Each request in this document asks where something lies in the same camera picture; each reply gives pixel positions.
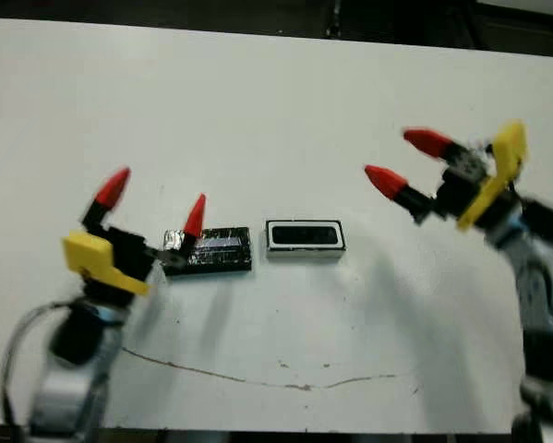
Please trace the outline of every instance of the red fingertip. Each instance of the red fingertip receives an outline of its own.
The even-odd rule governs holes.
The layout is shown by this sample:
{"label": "red fingertip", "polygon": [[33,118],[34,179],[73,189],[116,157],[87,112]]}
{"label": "red fingertip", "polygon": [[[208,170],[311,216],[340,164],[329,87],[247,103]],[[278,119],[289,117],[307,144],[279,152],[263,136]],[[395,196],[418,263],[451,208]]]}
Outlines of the red fingertip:
{"label": "red fingertip", "polygon": [[378,166],[365,166],[365,173],[380,193],[393,200],[407,186],[407,180],[393,171]]}
{"label": "red fingertip", "polygon": [[97,196],[95,196],[95,201],[109,210],[113,209],[120,199],[120,196],[122,196],[122,191],[126,186],[128,177],[130,177],[130,168],[124,168],[118,171],[108,179],[104,186],[102,186]]}
{"label": "red fingertip", "polygon": [[453,141],[431,129],[414,128],[403,131],[403,138],[430,157],[437,159],[444,155],[446,148]]}
{"label": "red fingertip", "polygon": [[190,211],[190,215],[187,216],[186,224],[184,225],[183,231],[194,235],[195,237],[200,237],[202,232],[202,220],[204,219],[204,206],[206,203],[206,196],[200,194],[194,208]]}

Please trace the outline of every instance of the electronic component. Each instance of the electronic component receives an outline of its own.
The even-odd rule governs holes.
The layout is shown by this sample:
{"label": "electronic component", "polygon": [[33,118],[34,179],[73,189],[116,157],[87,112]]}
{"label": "electronic component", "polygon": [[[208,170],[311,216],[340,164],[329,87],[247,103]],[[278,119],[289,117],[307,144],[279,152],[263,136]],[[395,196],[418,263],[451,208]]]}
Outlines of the electronic component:
{"label": "electronic component", "polygon": [[337,220],[266,221],[268,257],[339,257],[346,249]]}
{"label": "electronic component", "polygon": [[[181,247],[183,231],[165,231],[163,250],[173,251]],[[229,270],[251,270],[249,229],[220,228],[204,229],[186,265],[177,269],[163,264],[165,275],[199,274]]]}

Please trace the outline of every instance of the white tabletop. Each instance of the white tabletop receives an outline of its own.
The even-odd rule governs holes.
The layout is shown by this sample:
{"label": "white tabletop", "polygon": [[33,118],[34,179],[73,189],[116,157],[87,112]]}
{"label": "white tabletop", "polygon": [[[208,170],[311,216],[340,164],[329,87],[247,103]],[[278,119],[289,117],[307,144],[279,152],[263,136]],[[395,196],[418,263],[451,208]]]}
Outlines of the white tabletop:
{"label": "white tabletop", "polygon": [[[206,227],[249,227],[253,270],[138,300],[106,425],[507,432],[523,373],[508,265],[453,221],[416,227],[363,165],[432,192],[441,165],[403,126],[475,141],[513,117],[520,189],[553,201],[552,58],[0,19],[0,358],[22,313],[75,293],[60,238],[129,165],[111,222],[157,245],[206,192]],[[268,261],[274,218],[339,219],[347,251]],[[52,325],[18,362],[22,417]]]}

